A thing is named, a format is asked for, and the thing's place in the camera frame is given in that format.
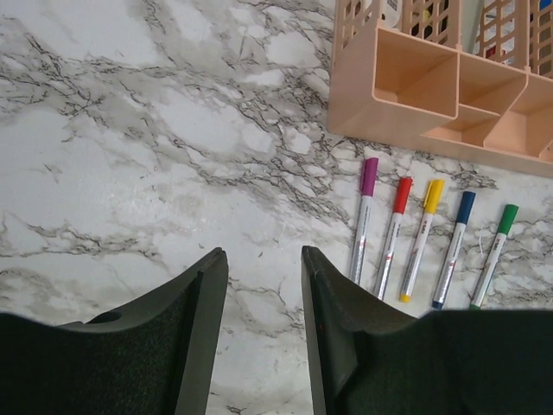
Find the purple pen cap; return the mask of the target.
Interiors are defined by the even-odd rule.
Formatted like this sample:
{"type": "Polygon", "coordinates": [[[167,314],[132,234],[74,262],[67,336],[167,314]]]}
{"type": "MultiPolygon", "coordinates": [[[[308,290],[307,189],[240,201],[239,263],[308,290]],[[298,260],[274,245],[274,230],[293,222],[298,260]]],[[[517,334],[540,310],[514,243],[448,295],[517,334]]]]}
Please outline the purple pen cap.
{"type": "Polygon", "coordinates": [[[363,162],[360,193],[362,196],[373,197],[378,173],[378,158],[371,157],[363,162]]]}

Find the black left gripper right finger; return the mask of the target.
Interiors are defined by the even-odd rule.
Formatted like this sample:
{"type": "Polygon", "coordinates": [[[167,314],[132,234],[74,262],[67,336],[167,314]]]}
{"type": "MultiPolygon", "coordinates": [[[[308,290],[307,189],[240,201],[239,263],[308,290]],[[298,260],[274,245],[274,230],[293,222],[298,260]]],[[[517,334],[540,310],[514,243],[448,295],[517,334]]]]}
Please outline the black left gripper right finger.
{"type": "Polygon", "coordinates": [[[415,318],[302,249],[317,414],[549,414],[548,310],[444,310],[415,318]]]}

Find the blue pen cap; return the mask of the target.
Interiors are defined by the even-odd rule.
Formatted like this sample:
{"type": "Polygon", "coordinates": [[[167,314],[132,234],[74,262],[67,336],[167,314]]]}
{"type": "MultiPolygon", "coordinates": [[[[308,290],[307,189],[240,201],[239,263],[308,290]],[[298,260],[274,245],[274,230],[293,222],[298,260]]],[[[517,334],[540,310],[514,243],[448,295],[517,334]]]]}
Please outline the blue pen cap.
{"type": "Polygon", "coordinates": [[[461,223],[463,225],[466,225],[468,223],[475,198],[476,198],[476,194],[474,192],[472,191],[463,192],[459,210],[457,212],[457,216],[455,219],[456,223],[461,223]]]}

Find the white yellow marker pen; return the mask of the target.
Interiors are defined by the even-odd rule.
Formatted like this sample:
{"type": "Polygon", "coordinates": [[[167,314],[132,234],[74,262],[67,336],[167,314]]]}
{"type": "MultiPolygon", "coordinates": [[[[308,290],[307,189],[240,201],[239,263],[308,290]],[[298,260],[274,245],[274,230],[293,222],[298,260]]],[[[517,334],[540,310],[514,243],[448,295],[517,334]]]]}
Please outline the white yellow marker pen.
{"type": "Polygon", "coordinates": [[[412,247],[404,280],[399,293],[399,301],[408,303],[413,295],[416,278],[423,260],[425,244],[429,237],[429,231],[435,214],[426,214],[423,211],[423,217],[416,233],[415,243],[412,247]]]}

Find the red pen cap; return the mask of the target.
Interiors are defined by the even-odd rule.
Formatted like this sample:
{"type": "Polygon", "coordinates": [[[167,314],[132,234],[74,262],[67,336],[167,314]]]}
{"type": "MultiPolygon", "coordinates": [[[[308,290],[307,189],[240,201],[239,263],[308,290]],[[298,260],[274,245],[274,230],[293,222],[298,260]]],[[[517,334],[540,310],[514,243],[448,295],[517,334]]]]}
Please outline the red pen cap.
{"type": "Polygon", "coordinates": [[[402,177],[397,185],[397,194],[394,201],[393,213],[404,214],[407,202],[409,200],[410,191],[413,185],[411,177],[402,177]]]}

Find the white blue marker pen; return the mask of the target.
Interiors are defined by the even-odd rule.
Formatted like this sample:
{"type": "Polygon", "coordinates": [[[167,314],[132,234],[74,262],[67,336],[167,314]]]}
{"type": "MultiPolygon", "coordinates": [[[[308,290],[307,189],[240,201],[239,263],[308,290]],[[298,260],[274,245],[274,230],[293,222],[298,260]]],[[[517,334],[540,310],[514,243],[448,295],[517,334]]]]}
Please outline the white blue marker pen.
{"type": "Polygon", "coordinates": [[[454,269],[459,257],[466,227],[467,225],[463,225],[461,223],[455,222],[454,224],[452,238],[450,240],[440,277],[432,298],[432,308],[434,310],[441,310],[446,303],[448,289],[454,275],[454,269]]]}

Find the white red marker pen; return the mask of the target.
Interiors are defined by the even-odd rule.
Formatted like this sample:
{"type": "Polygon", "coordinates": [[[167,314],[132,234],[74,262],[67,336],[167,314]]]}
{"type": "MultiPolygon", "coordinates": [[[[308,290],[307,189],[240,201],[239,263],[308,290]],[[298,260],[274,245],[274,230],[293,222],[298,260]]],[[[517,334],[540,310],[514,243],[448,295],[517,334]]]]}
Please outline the white red marker pen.
{"type": "Polygon", "coordinates": [[[383,300],[385,298],[397,237],[403,223],[403,217],[404,214],[394,214],[392,209],[391,221],[385,237],[384,249],[379,263],[378,275],[373,292],[379,300],[383,300]]]}

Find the yellow pen cap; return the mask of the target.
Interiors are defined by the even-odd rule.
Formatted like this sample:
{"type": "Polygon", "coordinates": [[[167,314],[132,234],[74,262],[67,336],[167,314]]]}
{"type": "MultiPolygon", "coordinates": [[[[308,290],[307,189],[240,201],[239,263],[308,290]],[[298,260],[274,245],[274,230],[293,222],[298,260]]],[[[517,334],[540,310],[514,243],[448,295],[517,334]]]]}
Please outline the yellow pen cap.
{"type": "Polygon", "coordinates": [[[426,214],[435,214],[440,199],[442,197],[442,191],[445,186],[445,181],[443,179],[432,180],[429,183],[427,188],[424,201],[423,201],[423,211],[426,214]]]}

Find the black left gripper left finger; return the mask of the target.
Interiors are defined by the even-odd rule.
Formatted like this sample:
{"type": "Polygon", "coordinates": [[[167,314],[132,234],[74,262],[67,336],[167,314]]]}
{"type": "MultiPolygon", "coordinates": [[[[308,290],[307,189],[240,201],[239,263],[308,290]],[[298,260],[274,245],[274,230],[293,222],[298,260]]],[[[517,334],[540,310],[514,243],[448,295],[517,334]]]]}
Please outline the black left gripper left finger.
{"type": "Polygon", "coordinates": [[[1,315],[4,414],[202,414],[228,282],[215,248],[89,322],[1,315]]]}

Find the white green marker pen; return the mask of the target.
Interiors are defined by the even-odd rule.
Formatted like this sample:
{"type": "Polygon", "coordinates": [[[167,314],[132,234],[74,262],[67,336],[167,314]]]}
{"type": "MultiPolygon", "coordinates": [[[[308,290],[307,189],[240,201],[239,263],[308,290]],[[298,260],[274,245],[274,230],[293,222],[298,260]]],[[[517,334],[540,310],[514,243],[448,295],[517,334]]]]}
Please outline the white green marker pen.
{"type": "Polygon", "coordinates": [[[486,257],[484,267],[477,280],[473,296],[468,308],[470,310],[479,310],[487,293],[488,287],[493,279],[495,268],[499,262],[499,257],[508,235],[497,233],[494,237],[490,251],[486,257]]]}

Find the white purple marker pen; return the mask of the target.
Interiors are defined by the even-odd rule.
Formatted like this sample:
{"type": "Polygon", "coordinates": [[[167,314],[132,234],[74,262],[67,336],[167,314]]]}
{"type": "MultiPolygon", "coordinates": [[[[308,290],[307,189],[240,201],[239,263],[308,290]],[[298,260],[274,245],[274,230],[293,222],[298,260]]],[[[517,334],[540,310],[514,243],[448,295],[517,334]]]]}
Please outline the white purple marker pen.
{"type": "Polygon", "coordinates": [[[362,196],[360,193],[359,214],[353,246],[353,255],[349,270],[349,278],[355,284],[360,284],[362,275],[372,202],[373,197],[362,196]]]}

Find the green pen cap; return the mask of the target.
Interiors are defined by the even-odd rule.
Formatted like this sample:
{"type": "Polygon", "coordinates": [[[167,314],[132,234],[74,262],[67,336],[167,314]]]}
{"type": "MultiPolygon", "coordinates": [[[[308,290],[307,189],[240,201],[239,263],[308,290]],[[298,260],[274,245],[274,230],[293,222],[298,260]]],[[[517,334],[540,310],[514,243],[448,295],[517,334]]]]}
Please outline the green pen cap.
{"type": "Polygon", "coordinates": [[[508,235],[518,214],[519,206],[506,204],[499,221],[497,233],[508,235]]]}

